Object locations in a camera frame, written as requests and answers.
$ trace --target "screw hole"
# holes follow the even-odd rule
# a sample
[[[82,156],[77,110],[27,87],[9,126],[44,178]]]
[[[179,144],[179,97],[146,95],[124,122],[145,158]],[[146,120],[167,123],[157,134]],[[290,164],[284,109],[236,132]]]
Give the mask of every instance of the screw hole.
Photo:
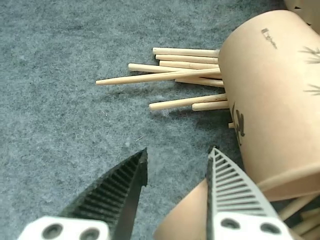
[[[98,237],[99,230],[96,228],[89,228],[81,234],[80,240],[97,240]]]
[[[269,234],[280,234],[281,233],[280,229],[277,226],[270,224],[270,223],[262,224],[260,229],[262,232],[269,233]]]
[[[44,239],[48,239],[48,240],[55,239],[61,234],[62,230],[63,230],[62,225],[57,223],[52,224],[46,227],[46,229],[42,233],[42,236]]]
[[[239,229],[240,228],[240,224],[231,218],[226,218],[226,219],[222,220],[221,226],[228,228],[228,229]]]

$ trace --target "wooden dowel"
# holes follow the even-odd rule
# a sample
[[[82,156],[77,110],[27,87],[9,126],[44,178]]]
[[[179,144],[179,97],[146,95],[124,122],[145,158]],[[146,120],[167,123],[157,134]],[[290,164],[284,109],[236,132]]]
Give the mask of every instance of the wooden dowel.
[[[306,220],[306,219],[308,219],[310,217],[313,217],[313,216],[315,216],[317,214],[320,215],[320,207],[300,213],[300,215],[301,215],[303,220]]]
[[[170,54],[170,55],[186,55],[198,57],[214,57],[217,58],[219,50],[207,49],[189,49],[189,48],[168,48],[168,47],[154,47],[152,48],[153,54]]]
[[[195,104],[195,103],[217,102],[217,101],[225,101],[225,100],[227,100],[227,95],[223,93],[223,94],[217,94],[217,95],[184,98],[184,99],[178,99],[178,100],[172,100],[172,101],[155,102],[155,103],[149,104],[149,108],[151,110],[162,110],[162,109],[191,106],[192,104]]]
[[[187,69],[187,68],[137,64],[137,63],[129,63],[128,68],[130,71],[139,71],[139,72],[146,72],[146,73],[169,73],[169,72],[177,72],[177,71],[192,71],[192,69]],[[221,72],[207,75],[206,77],[221,78]]]
[[[193,111],[208,111],[218,109],[228,109],[228,101],[202,102],[192,104]]]
[[[162,73],[151,73],[138,76],[122,76],[109,79],[97,80],[95,84],[97,85],[114,85],[114,84],[135,84],[153,81],[164,81],[176,78],[188,78],[188,77],[198,77],[198,76],[208,76],[212,74],[217,74],[220,69],[200,69],[200,70],[190,70],[190,71],[175,71],[175,72],[162,72]]]
[[[292,230],[299,235],[303,235],[306,232],[313,229],[314,227],[316,227],[317,225],[320,225],[320,214],[310,217],[309,219],[303,222],[300,222],[299,224],[294,226]]]
[[[289,229],[289,233],[291,234],[294,240],[305,240],[304,238],[296,234],[292,229]]]
[[[197,85],[224,88],[224,82],[221,80],[215,80],[215,79],[192,77],[192,78],[178,78],[175,81],[177,83],[197,84]]]
[[[302,235],[305,240],[319,240],[320,239],[320,225],[306,234]]]
[[[291,202],[288,206],[286,206],[284,209],[282,209],[279,212],[279,217],[282,221],[288,219],[290,216],[295,214],[298,210],[303,208],[305,205],[310,203],[313,199],[315,199],[319,194],[310,194],[307,196],[299,197],[298,199]]]
[[[188,62],[188,61],[159,61],[160,66],[173,67],[173,68],[183,68],[183,69],[216,69],[219,68],[218,64],[210,63],[198,63],[198,62]]]
[[[155,59],[165,61],[191,62],[200,64],[217,64],[218,58],[207,56],[185,56],[185,55],[155,55]]]

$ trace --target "black plant illustration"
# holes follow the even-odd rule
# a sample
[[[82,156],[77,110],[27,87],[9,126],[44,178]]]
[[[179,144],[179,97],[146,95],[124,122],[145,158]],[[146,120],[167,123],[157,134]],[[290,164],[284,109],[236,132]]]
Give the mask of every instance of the black plant illustration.
[[[305,92],[313,93],[312,95],[314,96],[320,95],[320,86],[311,85],[311,84],[309,84],[309,86],[312,87],[312,89],[306,90]]]
[[[309,47],[304,47],[305,50],[302,50],[302,53],[310,54],[311,57],[307,60],[308,64],[320,64],[320,49],[316,48],[315,50],[312,50]]]

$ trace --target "paper cup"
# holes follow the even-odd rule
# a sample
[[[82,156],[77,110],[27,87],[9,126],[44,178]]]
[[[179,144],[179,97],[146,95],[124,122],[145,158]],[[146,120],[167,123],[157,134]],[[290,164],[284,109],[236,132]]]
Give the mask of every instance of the paper cup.
[[[206,240],[208,185],[204,179],[165,217],[155,240]]]
[[[320,192],[320,36],[287,10],[238,27],[219,54],[246,173],[271,201]]]

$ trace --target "gray carpet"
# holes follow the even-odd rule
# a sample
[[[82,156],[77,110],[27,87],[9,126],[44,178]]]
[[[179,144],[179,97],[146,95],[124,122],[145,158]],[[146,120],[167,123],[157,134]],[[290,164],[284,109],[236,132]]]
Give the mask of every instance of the gray carpet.
[[[172,81],[95,86],[156,64],[152,47],[219,48],[281,0],[2,0],[0,239],[58,214],[102,173],[148,147],[132,239],[150,240],[205,176],[207,149],[241,165],[228,110],[150,112],[148,104],[222,93]]]

